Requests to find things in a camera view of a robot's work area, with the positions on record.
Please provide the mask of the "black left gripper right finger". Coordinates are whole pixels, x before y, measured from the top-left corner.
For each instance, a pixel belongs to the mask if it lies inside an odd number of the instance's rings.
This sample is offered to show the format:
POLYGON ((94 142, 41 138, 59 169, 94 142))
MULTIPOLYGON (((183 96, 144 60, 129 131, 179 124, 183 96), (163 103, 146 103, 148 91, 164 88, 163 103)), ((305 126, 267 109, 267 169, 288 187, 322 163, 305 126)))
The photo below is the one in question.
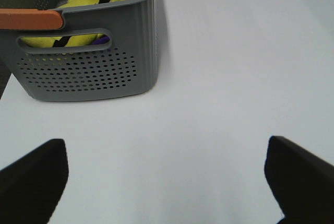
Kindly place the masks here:
POLYGON ((333 223, 333 165, 271 136, 264 174, 283 213, 280 223, 333 223))

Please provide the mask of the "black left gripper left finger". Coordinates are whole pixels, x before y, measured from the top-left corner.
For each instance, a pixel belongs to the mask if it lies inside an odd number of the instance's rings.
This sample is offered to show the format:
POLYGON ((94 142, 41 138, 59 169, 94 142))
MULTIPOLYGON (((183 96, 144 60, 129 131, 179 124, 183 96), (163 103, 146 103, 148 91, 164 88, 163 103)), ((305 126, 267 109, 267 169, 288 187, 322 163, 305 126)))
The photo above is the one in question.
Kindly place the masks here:
POLYGON ((51 139, 1 169, 1 223, 48 223, 68 176, 63 139, 51 139))

